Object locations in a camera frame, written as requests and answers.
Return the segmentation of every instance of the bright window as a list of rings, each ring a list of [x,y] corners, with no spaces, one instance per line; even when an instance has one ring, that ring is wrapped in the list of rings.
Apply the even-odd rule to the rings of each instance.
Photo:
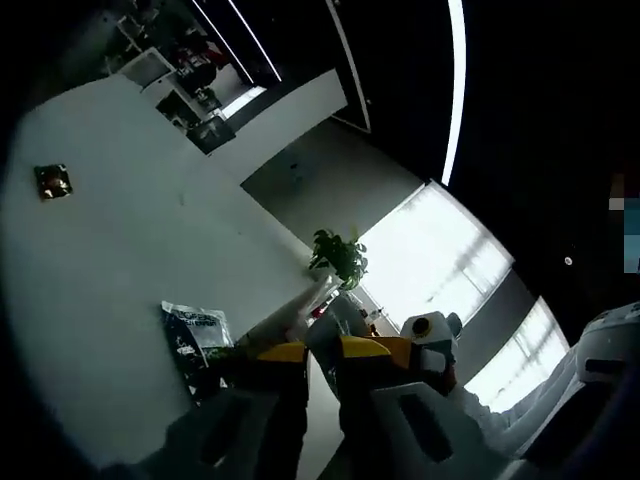
[[[434,310],[467,323],[513,263],[436,183],[421,187],[361,241],[369,260],[361,283],[398,329],[408,317]]]
[[[540,298],[511,339],[465,388],[483,405],[502,412],[546,380],[568,351],[558,322]]]

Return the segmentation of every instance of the gray surface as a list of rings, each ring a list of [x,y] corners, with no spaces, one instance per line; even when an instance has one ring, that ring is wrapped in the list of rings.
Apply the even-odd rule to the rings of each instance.
[[[346,127],[327,120],[242,186],[307,245],[321,228],[360,235],[422,182]]]
[[[534,297],[511,270],[497,290],[462,329],[456,377],[464,385],[484,367],[518,329]]]

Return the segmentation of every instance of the black ceiling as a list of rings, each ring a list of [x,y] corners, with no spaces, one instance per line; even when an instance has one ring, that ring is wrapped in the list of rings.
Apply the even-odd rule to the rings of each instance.
[[[453,85],[447,1],[337,8],[371,99],[372,142],[439,180]],[[633,30],[619,10],[586,2],[463,8],[466,89],[449,190],[514,255],[574,341],[603,309],[640,298],[640,277],[622,273],[620,218],[608,211],[612,173],[635,161]]]

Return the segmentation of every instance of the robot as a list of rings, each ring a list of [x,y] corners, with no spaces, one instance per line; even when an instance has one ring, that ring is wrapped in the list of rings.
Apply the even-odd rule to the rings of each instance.
[[[451,381],[461,329],[456,316],[433,312],[412,317],[402,329],[404,338],[333,338],[325,346],[333,356],[328,370],[335,375],[344,447],[351,459],[341,478],[557,478],[575,461],[545,463],[540,439],[553,451],[562,450],[558,440],[567,438],[558,434],[580,430],[575,422],[554,423],[571,398],[590,385],[621,389],[622,403],[621,395],[611,401],[626,408],[614,413],[622,411],[625,422],[633,421],[639,313],[640,302],[604,312],[589,323],[549,380],[503,413],[488,411]],[[232,386],[170,426],[160,450],[137,465],[110,467],[102,476],[295,478],[306,431],[308,353],[304,343],[294,342],[245,358],[235,366]],[[625,373],[634,375],[635,383],[625,383]],[[604,427],[596,422],[600,444],[613,444],[617,424],[607,417]],[[529,439],[528,455],[513,458],[505,439],[531,432],[538,440]],[[592,448],[578,465],[593,463],[599,451]]]

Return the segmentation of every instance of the green plant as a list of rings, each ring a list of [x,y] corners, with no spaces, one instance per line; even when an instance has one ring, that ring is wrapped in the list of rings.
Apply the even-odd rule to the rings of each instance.
[[[331,230],[318,230],[313,236],[313,256],[309,270],[333,266],[336,275],[344,281],[340,287],[342,290],[357,287],[367,273],[369,262],[362,255],[367,251],[367,247],[358,243],[357,236],[349,242],[343,242],[340,235],[334,234]]]

